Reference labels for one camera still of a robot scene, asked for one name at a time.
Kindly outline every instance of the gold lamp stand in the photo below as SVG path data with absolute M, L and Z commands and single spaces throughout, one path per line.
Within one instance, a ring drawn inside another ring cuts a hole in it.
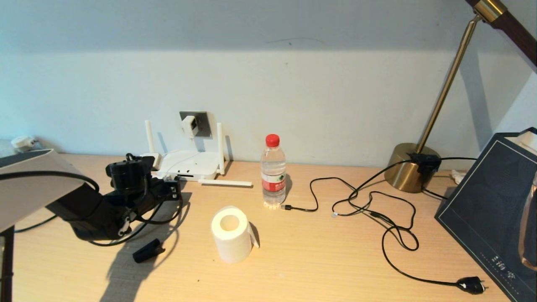
M 422 137 L 419 139 L 418 144 L 407 142 L 395 146 L 394 151 L 391 154 L 390 161 L 388 163 L 389 166 L 400 161 L 410 160 L 409 155 L 413 153 L 436 155 L 440 157 L 440 155 L 436 151 L 426 147 L 425 143 L 427 142 L 427 138 L 431 133 L 431 129 L 433 128 L 434 122 L 436 121 L 436 118 L 440 113 L 440 109 L 444 104 L 444 100 L 446 99 L 447 93 L 449 92 L 451 84 L 453 83 L 453 79 L 455 78 L 455 74 L 457 73 L 457 70 L 459 70 L 459 65 L 461 64 L 462 57 L 465 55 L 466 48 L 470 43 L 470 39 L 472 34 L 474 33 L 475 26 L 477 25 L 477 22 L 479 22 L 481 19 L 482 17 L 480 15 L 476 15 L 466 26 L 465 33 L 462 36 L 459 49 L 457 50 L 457 54 L 453 59 L 453 63 L 451 64 L 446 80 L 444 82 L 444 86 L 440 91 L 440 95 L 438 96 L 436 105 L 434 106 L 434 109 L 431 113 L 431 116 L 429 117 L 427 125 L 425 126 L 425 130 L 423 130 Z M 418 164 L 414 162 L 406 162 L 396 165 L 393 168 L 387 170 L 384 173 L 384 178 L 396 189 L 409 193 L 419 193 L 424 187 L 427 186 L 429 181 L 431 181 L 433 175 L 434 171 L 428 170 L 425 172 L 418 172 Z

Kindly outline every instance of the red bottle cap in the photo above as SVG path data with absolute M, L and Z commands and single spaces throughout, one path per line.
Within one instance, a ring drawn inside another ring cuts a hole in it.
M 280 145 L 280 137 L 276 134 L 269 134 L 265 139 L 265 143 L 267 144 L 267 147 L 278 147 Z

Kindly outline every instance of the desk lamp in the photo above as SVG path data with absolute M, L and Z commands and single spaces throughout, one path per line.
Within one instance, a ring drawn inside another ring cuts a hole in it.
M 522 24 L 520 24 L 520 22 L 518 22 L 518 20 L 507 10 L 507 7 L 503 3 L 499 0 L 466 0 L 466 2 L 472 6 L 476 16 L 466 26 L 459 49 L 449 68 L 444 85 L 440 90 L 440 95 L 438 96 L 436 105 L 425 125 L 422 136 L 418 143 L 401 143 L 395 146 L 388 166 L 396 164 L 397 162 L 411 160 L 413 155 L 417 154 L 440 157 L 435 150 L 425 146 L 425 143 L 427 142 L 427 138 L 431 133 L 434 122 L 440 113 L 440 109 L 442 108 L 451 84 L 453 83 L 455 74 L 459 69 L 466 48 L 474 33 L 475 26 L 480 20 L 488 23 L 492 28 L 500 30 L 503 34 L 509 37 L 509 39 L 511 39 L 524 54 L 527 59 L 526 62 L 534 71 L 536 71 L 537 42 Z M 419 193 L 431 180 L 435 172 L 434 170 L 435 169 L 423 169 L 418 163 L 410 161 L 401 163 L 387 170 L 384 177 L 386 181 L 396 189 L 409 193 Z

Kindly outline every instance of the paper roll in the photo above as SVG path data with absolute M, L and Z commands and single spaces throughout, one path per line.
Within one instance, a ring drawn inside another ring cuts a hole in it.
M 220 258 L 237 263 L 248 257 L 252 244 L 259 247 L 246 215 L 235 206 L 226 206 L 213 216 L 211 222 L 214 242 Z

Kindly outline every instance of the bottle label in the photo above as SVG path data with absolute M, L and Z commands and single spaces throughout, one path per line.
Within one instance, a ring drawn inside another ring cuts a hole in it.
M 267 175 L 261 172 L 261 179 L 263 180 L 263 189 L 271 192 L 278 192 L 285 188 L 285 173 L 280 175 Z

